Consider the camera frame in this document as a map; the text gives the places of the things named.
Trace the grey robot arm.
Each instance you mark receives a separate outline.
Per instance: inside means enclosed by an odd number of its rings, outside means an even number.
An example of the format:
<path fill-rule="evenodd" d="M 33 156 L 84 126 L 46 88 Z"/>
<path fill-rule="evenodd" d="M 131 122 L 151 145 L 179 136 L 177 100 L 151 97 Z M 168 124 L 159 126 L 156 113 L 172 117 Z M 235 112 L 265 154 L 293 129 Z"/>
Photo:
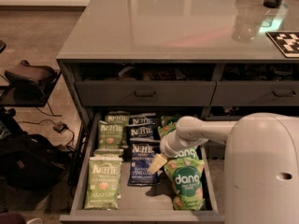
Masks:
<path fill-rule="evenodd" d="M 225 145 L 224 224 L 299 224 L 299 118 L 254 113 L 238 121 L 185 116 L 149 167 L 207 141 Z"/>

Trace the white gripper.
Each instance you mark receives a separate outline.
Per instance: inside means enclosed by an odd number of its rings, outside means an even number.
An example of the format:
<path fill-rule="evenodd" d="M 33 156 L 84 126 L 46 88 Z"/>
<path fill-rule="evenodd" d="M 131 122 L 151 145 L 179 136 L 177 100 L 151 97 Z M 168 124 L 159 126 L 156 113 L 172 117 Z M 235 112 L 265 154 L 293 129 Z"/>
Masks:
<path fill-rule="evenodd" d="M 148 173 L 156 174 L 167 163 L 167 157 L 174 158 L 181 150 L 198 147 L 206 142 L 207 139 L 201 134 L 179 131 L 168 133 L 160 142 L 160 150 L 163 154 L 157 154 L 154 157 Z"/>

